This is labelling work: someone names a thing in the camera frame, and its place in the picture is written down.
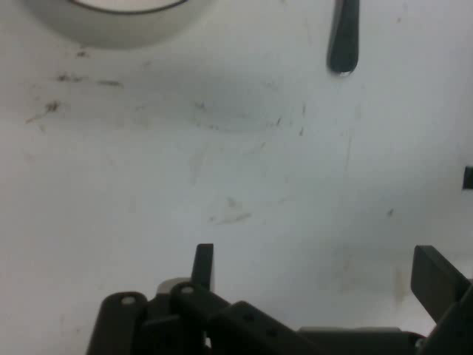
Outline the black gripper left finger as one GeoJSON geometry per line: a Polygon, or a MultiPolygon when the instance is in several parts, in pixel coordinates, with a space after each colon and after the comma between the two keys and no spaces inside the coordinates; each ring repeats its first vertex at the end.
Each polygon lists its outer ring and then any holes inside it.
{"type": "Polygon", "coordinates": [[[321,349],[247,302],[211,291],[214,247],[199,244],[189,280],[148,300],[138,292],[101,303],[88,354],[321,354],[321,349]]]}

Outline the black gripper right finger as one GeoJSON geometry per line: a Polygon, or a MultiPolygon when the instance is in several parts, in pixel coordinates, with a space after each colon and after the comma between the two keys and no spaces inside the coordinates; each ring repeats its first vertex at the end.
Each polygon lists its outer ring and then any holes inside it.
{"type": "Polygon", "coordinates": [[[435,247],[416,246],[411,290],[435,321],[419,354],[472,353],[472,281],[435,247]]]}

